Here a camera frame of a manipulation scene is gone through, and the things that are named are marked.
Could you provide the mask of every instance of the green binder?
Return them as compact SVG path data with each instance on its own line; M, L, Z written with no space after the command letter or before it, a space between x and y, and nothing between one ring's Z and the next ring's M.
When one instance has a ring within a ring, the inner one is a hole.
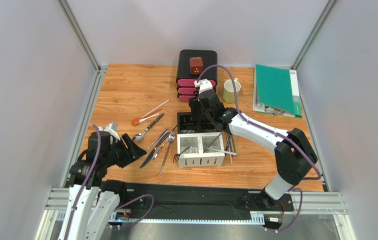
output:
M256 112L301 117L297 72L255 65L253 109Z

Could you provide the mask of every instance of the knife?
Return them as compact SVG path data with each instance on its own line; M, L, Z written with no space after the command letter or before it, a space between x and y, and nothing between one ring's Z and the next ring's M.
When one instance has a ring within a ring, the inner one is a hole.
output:
M156 149L159 147L159 145L168 137L170 131L166 130L162 135L161 138L159 139L158 143L155 145L155 147L152 149L152 151L149 153L147 158L144 160L144 162L141 164L140 168L144 167L146 164L152 160L153 155L155 154Z

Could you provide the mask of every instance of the orange spoon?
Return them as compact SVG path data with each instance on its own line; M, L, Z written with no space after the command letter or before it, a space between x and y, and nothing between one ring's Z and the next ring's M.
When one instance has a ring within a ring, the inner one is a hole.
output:
M146 116L143 116L143 117L140 117L140 118L135 118L135 119L133 119L133 120L131 121L131 125L133 125L133 126L137 125L137 124L138 124L138 122L140 121L140 119L144 119L144 118L147 118L147 117L149 117L149 116L151 116L151 115L153 115L153 114L155 114L155 113L159 112L160 110L162 110L162 108L160 108L160 109L157 109L157 110L155 110L155 111L153 111L153 112L149 113L149 114L148 114L148 115L146 115Z

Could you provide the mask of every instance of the cup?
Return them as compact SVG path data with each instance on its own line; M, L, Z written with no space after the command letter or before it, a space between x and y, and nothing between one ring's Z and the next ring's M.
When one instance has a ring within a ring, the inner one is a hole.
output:
M241 84L238 82L237 78L235 78L235 87L236 87L236 95L238 96L239 92L241 91ZM235 102L235 91L233 89L233 84L232 84L231 79L224 82L223 99L228 104L232 104Z

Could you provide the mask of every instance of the stack of paper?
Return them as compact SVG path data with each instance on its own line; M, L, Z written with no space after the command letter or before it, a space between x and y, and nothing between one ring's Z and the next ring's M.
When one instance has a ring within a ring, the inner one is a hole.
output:
M300 118L297 72L255 65L252 109L259 113Z

